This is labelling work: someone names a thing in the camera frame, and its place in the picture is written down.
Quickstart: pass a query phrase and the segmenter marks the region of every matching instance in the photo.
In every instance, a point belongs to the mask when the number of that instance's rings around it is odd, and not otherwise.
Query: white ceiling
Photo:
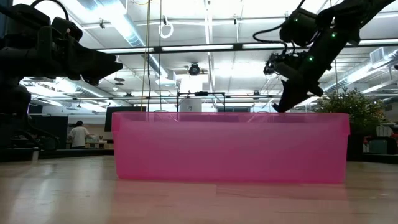
[[[135,0],[139,3],[145,3],[147,0]],[[204,0],[162,0],[162,14],[160,13],[160,0],[153,0],[150,4],[150,22],[159,22],[161,15],[166,15],[169,21],[180,22],[204,22],[206,16]],[[14,2],[27,2],[32,0],[15,0]],[[77,0],[61,0],[66,6],[71,16],[81,26],[93,26],[96,24],[98,28],[87,29],[80,41],[82,45],[89,48],[116,48],[116,47],[130,47],[124,37],[110,24],[106,24],[105,29],[99,28],[100,18],[88,12],[82,7]],[[261,0],[211,0],[210,14],[213,18],[213,23],[229,21],[230,24],[213,26],[213,41],[211,44],[225,44],[236,42],[237,26],[233,24],[234,15],[238,18],[253,19],[265,17],[283,17],[287,11],[292,12],[300,0],[283,0],[283,1],[261,1]],[[51,6],[52,2],[40,3],[40,10],[44,13],[61,14],[62,11]],[[303,8],[314,13],[318,13],[322,9],[330,7],[330,1],[324,0],[306,0]],[[386,7],[383,12],[395,13],[398,11],[398,1]],[[127,13],[137,25],[137,31],[145,39],[146,36],[146,17],[147,5],[138,5],[128,0]],[[283,19],[268,19],[262,20],[259,23],[244,23],[240,24],[239,28],[239,42],[254,42],[252,34],[256,31],[268,29],[280,24]],[[397,38],[398,28],[394,26],[397,24],[398,17],[380,17],[373,19],[361,31],[363,39],[384,39]],[[150,46],[165,45],[194,45],[206,44],[205,26],[198,25],[180,25],[174,24],[174,32],[168,39],[160,39],[158,25],[150,26]],[[168,28],[164,28],[164,33],[168,32]],[[268,33],[265,36],[267,39],[278,40],[278,31]],[[349,48],[344,49],[332,69],[327,71],[321,77],[320,82],[332,82],[336,78],[335,70],[338,75],[355,67],[356,65],[369,60],[369,53],[375,50],[374,47],[366,48]],[[268,56],[273,53],[270,50],[262,51],[247,51],[247,52],[215,52],[213,54],[215,76],[215,90],[225,91],[229,94],[246,94],[252,93],[254,90],[262,90],[266,94],[278,94],[282,91],[280,80],[275,77],[267,83],[267,77],[262,73],[265,61]],[[163,54],[161,58],[155,55],[155,58],[160,62],[161,66],[170,68],[176,71],[177,74],[187,73],[185,68],[192,62],[198,62],[201,68],[209,68],[208,55],[204,53],[180,53],[180,54]],[[120,56],[119,61],[125,65],[125,69],[112,74],[107,77],[105,81],[101,82],[99,88],[110,92],[114,95],[125,94],[125,91],[141,92],[142,88],[142,73],[144,68],[144,60],[140,55],[123,55]],[[118,87],[118,91],[113,91],[115,81],[113,78],[117,75],[126,79],[122,87]],[[152,90],[158,90],[159,86],[155,83],[155,75],[151,75],[150,82]],[[379,83],[376,77],[372,83]],[[144,90],[149,90],[148,81],[144,84]],[[175,87],[162,87],[162,90],[168,90],[175,94]],[[209,91],[209,84],[203,85],[204,91]]]

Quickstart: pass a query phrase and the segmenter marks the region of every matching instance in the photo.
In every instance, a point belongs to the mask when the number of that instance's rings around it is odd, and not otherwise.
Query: wooden table
[[[352,162],[345,185],[119,180],[113,156],[0,164],[0,223],[397,223],[398,166]]]

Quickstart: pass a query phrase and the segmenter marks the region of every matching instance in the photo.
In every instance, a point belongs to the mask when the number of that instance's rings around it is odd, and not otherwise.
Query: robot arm
[[[286,112],[306,100],[308,92],[322,96],[323,90],[318,80],[340,51],[349,42],[358,45],[359,30],[377,13],[394,0],[345,0],[319,15],[302,8],[295,10],[280,29],[280,39],[301,47],[310,44],[308,52],[297,55],[271,55],[264,71],[275,70],[288,78],[282,81],[284,92],[279,105],[273,107],[278,112]]]

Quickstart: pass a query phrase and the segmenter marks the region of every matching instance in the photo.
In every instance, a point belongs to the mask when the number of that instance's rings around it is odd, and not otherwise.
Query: pink plastic bin
[[[347,114],[113,113],[122,179],[342,183]]]

